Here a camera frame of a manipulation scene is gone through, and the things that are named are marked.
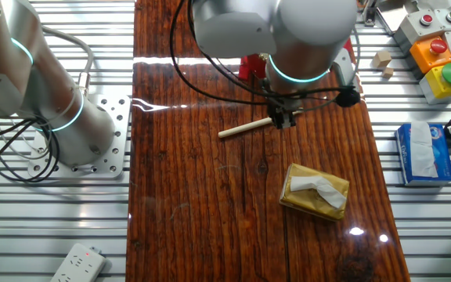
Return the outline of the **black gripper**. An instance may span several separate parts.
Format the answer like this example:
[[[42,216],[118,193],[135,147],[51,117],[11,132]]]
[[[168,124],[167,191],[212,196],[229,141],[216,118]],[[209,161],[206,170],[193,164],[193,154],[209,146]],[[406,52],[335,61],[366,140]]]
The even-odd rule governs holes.
[[[301,101],[271,92],[265,92],[265,94],[268,102],[267,114],[274,120],[274,125],[278,129],[294,127],[296,119],[290,114],[302,112]]]

